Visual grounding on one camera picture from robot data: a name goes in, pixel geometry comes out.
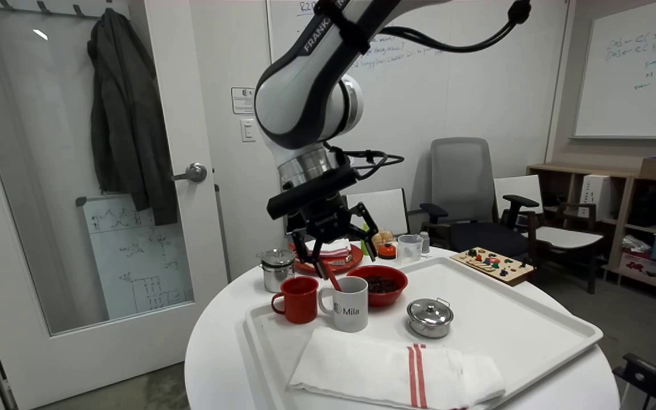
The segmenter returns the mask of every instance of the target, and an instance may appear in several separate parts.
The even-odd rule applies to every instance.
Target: metal tin
[[[270,248],[262,256],[263,289],[278,294],[292,276],[293,256],[285,248]]]
[[[428,339],[442,339],[449,334],[449,324],[455,317],[449,304],[437,299],[416,299],[411,301],[404,313],[407,327]]]

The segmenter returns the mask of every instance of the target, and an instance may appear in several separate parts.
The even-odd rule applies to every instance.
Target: white napkin
[[[318,327],[289,389],[386,408],[483,408],[505,394],[492,357]]]

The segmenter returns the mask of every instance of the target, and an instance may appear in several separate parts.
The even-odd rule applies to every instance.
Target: round white table
[[[545,306],[563,309],[551,296],[531,282],[516,289]],[[253,361],[244,357],[245,334],[244,320],[248,313],[263,308],[270,294],[262,286],[262,268],[255,266],[229,282],[204,308],[193,325],[186,357],[185,383],[190,410],[270,408],[260,392],[253,392],[260,372]],[[526,389],[502,408],[513,410],[616,410],[619,397],[608,361],[598,347]]]

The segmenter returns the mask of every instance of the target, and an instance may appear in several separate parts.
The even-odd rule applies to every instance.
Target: handle
[[[322,315],[329,315],[333,309],[322,304],[326,294],[333,294],[333,289],[329,289],[329,286],[322,286],[322,289],[318,292],[318,308],[321,308]]]
[[[193,185],[207,179],[207,169],[198,161],[190,161],[185,174],[172,176],[172,179],[189,179]]]
[[[285,315],[285,309],[278,309],[276,299],[285,299],[283,292],[276,294],[276,296],[269,301],[269,306],[273,308],[276,315]]]

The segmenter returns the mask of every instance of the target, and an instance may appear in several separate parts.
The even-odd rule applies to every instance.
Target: small white cup
[[[321,313],[327,315],[333,327],[343,333],[357,333],[369,324],[369,282],[365,277],[346,276],[338,277],[338,292],[322,286],[318,296]]]
[[[395,260],[398,261],[415,261],[420,258],[425,240],[420,235],[400,235],[395,242]]]

